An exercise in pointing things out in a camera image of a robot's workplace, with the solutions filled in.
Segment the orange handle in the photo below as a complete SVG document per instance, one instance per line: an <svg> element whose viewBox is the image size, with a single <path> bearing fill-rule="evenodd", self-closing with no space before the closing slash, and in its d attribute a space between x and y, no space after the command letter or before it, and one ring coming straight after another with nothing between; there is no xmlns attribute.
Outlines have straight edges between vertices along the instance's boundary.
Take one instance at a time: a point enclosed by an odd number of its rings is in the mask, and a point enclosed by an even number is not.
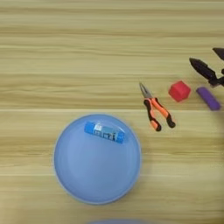
<svg viewBox="0 0 224 224"><path fill-rule="evenodd" d="M151 103L153 106L160 111L160 113L165 117L167 124L169 127L174 128L176 126L176 123L172 120L171 114L168 112L167 109L165 109L159 102L158 98L151 98Z"/></svg>
<svg viewBox="0 0 224 224"><path fill-rule="evenodd" d="M143 101L145 107L147 108L148 110L148 117L150 119L150 124L151 126L156 130L156 131L160 131L162 128L161 128L161 125L160 123L156 120L155 116L154 116L154 113L153 113L153 110L152 110L152 102L151 102L151 99L145 99Z"/></svg>

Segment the wooden table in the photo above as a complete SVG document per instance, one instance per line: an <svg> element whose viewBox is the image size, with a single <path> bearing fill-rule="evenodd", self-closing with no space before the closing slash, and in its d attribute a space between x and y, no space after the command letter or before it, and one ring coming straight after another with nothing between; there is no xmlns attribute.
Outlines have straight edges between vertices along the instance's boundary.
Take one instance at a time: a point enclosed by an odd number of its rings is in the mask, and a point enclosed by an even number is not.
<svg viewBox="0 0 224 224"><path fill-rule="evenodd" d="M87 223L133 218L224 223L224 111L195 93L206 80L188 58L223 68L224 2L2 0L0 2L0 223ZM169 86L192 93L176 103ZM172 113L148 124L138 82ZM210 90L224 103L224 88ZM53 173L53 146L89 113L123 119L139 136L143 166L133 190L106 206L68 196Z"/></svg>

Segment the purple eraser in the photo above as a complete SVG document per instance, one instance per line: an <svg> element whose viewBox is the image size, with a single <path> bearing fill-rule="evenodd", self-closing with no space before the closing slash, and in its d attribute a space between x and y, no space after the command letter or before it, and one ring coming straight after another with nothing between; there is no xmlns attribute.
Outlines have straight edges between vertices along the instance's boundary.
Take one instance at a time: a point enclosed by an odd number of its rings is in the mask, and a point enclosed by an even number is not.
<svg viewBox="0 0 224 224"><path fill-rule="evenodd" d="M221 105L205 87L198 87L196 92L200 95L200 97L205 101L211 110L219 110L221 108Z"/></svg>

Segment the red block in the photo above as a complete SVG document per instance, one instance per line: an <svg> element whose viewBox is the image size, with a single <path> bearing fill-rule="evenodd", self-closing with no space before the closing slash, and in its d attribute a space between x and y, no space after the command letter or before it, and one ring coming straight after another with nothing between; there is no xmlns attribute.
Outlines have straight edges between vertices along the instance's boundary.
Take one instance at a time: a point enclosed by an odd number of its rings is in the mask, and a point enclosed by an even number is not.
<svg viewBox="0 0 224 224"><path fill-rule="evenodd" d="M176 101L181 102L188 97L191 89L181 80L171 85L170 96Z"/></svg>

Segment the blue plate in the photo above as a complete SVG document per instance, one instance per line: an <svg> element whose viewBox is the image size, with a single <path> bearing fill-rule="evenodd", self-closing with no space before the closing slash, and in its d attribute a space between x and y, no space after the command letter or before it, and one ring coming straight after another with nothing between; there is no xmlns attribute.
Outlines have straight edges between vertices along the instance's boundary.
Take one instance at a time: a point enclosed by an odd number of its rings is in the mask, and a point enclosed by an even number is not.
<svg viewBox="0 0 224 224"><path fill-rule="evenodd" d="M85 133L87 122L100 122L123 131L123 143ZM54 169L59 182L76 199L89 204L120 199L136 183L140 166L137 136L111 115L86 115L70 123L54 150Z"/></svg>

